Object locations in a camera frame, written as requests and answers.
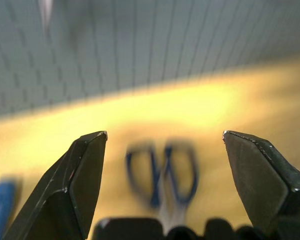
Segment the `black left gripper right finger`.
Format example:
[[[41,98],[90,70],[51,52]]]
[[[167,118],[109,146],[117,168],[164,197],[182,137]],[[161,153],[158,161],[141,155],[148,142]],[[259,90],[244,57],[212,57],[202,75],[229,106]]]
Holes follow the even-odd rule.
[[[232,130],[222,139],[252,226],[269,240],[300,240],[300,171],[266,139]]]

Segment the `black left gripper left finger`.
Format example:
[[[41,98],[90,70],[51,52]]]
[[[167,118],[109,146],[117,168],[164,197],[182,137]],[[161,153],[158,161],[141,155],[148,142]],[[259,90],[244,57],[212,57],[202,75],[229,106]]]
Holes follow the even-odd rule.
[[[102,179],[106,131],[82,135],[42,175],[5,240],[86,240]]]

